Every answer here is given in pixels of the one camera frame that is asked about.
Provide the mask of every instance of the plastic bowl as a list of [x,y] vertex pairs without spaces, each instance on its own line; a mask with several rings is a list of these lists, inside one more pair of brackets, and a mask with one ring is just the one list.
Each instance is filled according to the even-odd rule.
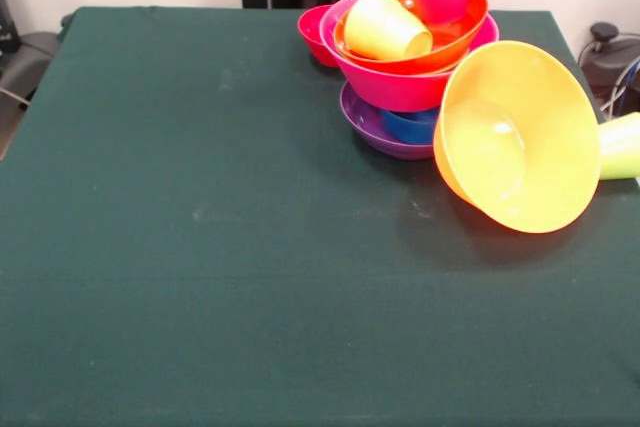
[[487,45],[460,63],[435,144],[449,187],[514,230],[565,227],[598,185],[598,125],[587,94],[558,60],[522,42]]
[[382,125],[393,137],[405,144],[432,145],[433,131],[440,109],[397,113],[381,110]]
[[[397,75],[362,67],[340,55],[333,43],[333,31],[342,15],[356,0],[340,0],[333,4],[320,21],[320,37],[329,49],[338,67],[358,96],[371,105],[393,112],[417,112],[437,107],[451,72],[422,75]],[[470,49],[477,49],[499,38],[498,24],[488,15]]]
[[304,12],[298,18],[298,32],[318,62],[325,67],[335,68],[338,64],[320,38],[320,20],[330,7],[331,5],[319,5]]
[[[398,1],[411,13],[418,15],[415,0]],[[368,59],[351,52],[344,40],[344,26],[349,11],[344,12],[336,24],[333,34],[334,45],[343,56],[352,62],[378,72],[406,75],[438,72],[459,62],[464,57],[475,34],[487,17],[489,7],[487,0],[469,0],[468,5],[464,17],[456,22],[426,25],[433,35],[433,49],[428,54],[419,57],[385,61]]]
[[402,160],[433,157],[431,145],[410,145],[394,139],[382,125],[380,110],[358,97],[348,82],[340,92],[340,106],[353,130],[374,149]]

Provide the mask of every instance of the yellow cup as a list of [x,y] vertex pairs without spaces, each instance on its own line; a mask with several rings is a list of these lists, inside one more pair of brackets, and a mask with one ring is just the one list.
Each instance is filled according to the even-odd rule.
[[358,0],[345,22],[352,52],[377,60],[402,60],[428,54],[433,36],[397,0]]
[[601,179],[640,176],[640,112],[598,126],[602,158]]

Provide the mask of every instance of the red bowl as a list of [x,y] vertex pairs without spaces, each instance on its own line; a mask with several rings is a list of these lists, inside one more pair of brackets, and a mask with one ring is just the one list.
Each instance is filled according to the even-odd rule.
[[[415,0],[398,0],[412,14],[418,15]],[[427,29],[433,35],[433,49],[428,54],[403,60],[375,60],[351,52],[344,40],[344,26],[349,15],[345,12],[336,24],[334,44],[340,54],[362,67],[390,74],[428,74],[441,72],[455,65],[468,53],[469,46],[487,17],[487,0],[469,0],[467,13],[463,18],[449,24],[430,25]]]
[[304,12],[298,19],[298,32],[318,62],[325,67],[335,68],[338,64],[320,38],[320,20],[330,7],[331,5],[319,5]]

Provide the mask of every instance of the table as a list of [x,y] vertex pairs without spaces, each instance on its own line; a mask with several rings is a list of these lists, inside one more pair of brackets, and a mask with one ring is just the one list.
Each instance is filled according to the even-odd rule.
[[500,227],[350,131],[299,13],[78,11],[0,166],[0,423],[638,425],[637,184]]

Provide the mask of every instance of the blue bowl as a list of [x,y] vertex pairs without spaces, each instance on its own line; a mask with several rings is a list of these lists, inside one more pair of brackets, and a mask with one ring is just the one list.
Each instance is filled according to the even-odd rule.
[[439,107],[411,113],[381,110],[380,118],[385,130],[400,142],[411,145],[431,145],[439,112]]

